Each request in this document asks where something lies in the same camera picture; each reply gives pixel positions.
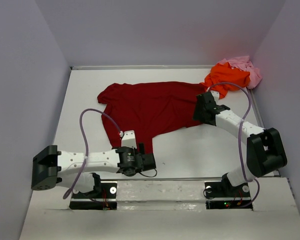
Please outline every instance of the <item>orange cloth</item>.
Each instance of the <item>orange cloth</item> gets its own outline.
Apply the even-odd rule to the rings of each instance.
[[[249,75],[250,72],[241,71],[239,68],[232,68],[228,62],[225,64],[217,63],[217,65],[211,68],[210,74],[205,77],[204,82],[201,82],[201,84],[208,88],[213,84],[230,82],[245,88],[250,83]],[[214,86],[211,90],[218,91],[220,99],[223,99],[228,91],[237,91],[239,88],[223,84]]]

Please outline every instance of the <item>lavender wall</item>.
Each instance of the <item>lavender wall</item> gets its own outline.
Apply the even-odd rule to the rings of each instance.
[[[33,156],[51,144],[70,69],[34,0],[0,0],[0,240],[16,240]]]
[[[252,55],[284,0],[36,0],[71,66],[214,65]]]
[[[257,50],[253,62],[263,81],[255,90],[266,127],[279,129],[290,178],[300,211],[300,0],[287,0]]]

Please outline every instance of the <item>screw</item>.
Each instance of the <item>screw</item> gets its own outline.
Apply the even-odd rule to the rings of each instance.
[[[244,185],[242,187],[242,191],[244,191],[245,193],[248,193],[249,192],[249,187],[247,185]]]

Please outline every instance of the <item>cable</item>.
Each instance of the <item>cable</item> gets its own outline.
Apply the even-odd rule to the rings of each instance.
[[[240,163],[241,163],[241,169],[242,169],[242,174],[243,174],[243,178],[244,180],[247,182],[247,183],[250,183],[252,181],[248,180],[247,179],[247,175],[246,175],[246,170],[245,170],[245,164],[244,164],[244,157],[243,157],[243,154],[242,154],[242,146],[241,146],[241,138],[242,138],[242,128],[243,128],[243,124],[245,122],[245,119],[251,109],[251,105],[252,105],[252,100],[251,100],[251,97],[249,96],[248,92],[246,90],[244,90],[243,87],[235,84],[235,83],[232,83],[232,82],[219,82],[219,83],[216,83],[216,84],[213,84],[212,86],[208,87],[207,91],[210,91],[211,88],[217,86],[217,85],[226,85],[226,84],[229,84],[229,85],[232,85],[232,86],[235,86],[237,88],[239,88],[242,92],[244,92],[244,94],[246,95],[246,97],[248,98],[248,108],[245,112],[245,114],[243,115],[242,117],[242,121],[240,122],[240,125],[239,125],[239,133],[238,133],[238,147],[239,147],[239,157],[240,157]],[[254,202],[254,200],[256,200],[257,196],[259,195],[259,192],[260,192],[260,184],[258,182],[257,179],[253,179],[256,184],[257,184],[257,191],[256,191],[256,194],[254,196],[254,198],[247,204],[243,205],[243,206],[239,206],[238,208],[244,208],[246,206],[249,206],[250,204],[252,204]]]
[[[237,203],[238,206],[240,206],[242,204],[242,201],[244,199],[244,196],[242,195],[240,190],[239,190],[239,194],[240,194],[241,199],[240,199],[240,202]]]
[[[84,171],[85,166],[87,164],[87,159],[88,159],[88,156],[89,156],[89,146],[88,146],[88,141],[87,141],[87,137],[86,137],[86,134],[85,134],[84,126],[83,126],[83,123],[82,123],[82,118],[83,118],[84,114],[88,111],[93,111],[93,112],[97,112],[97,113],[100,113],[100,114],[104,115],[105,117],[107,117],[114,124],[114,126],[118,130],[119,135],[121,135],[121,132],[122,132],[120,130],[118,124],[108,114],[106,114],[106,113],[104,113],[100,110],[94,109],[94,108],[87,108],[87,109],[82,111],[82,113],[80,114],[80,118],[79,118],[79,124],[80,124],[80,130],[81,130],[82,137],[83,137],[83,140],[84,140],[84,145],[85,145],[84,160],[83,160],[83,163],[82,163],[82,165],[79,169],[79,172],[76,175],[71,187],[64,193],[64,195],[62,197],[63,199],[66,199],[67,197],[69,197],[69,195],[73,192],[74,187],[77,184],[78,179],[80,178],[80,175]]]
[[[153,175],[153,176],[147,176],[147,175],[142,174],[141,172],[139,172],[139,174],[142,175],[142,176],[144,176],[144,177],[146,177],[146,178],[154,178],[154,177],[156,177],[158,175],[157,169],[154,169],[154,170],[155,170],[155,175]]]

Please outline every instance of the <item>cable connector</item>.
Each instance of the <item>cable connector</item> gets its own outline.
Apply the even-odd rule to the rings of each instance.
[[[124,134],[123,131],[119,131],[119,132],[118,132],[118,135],[119,135],[120,138],[123,138],[125,134]]]

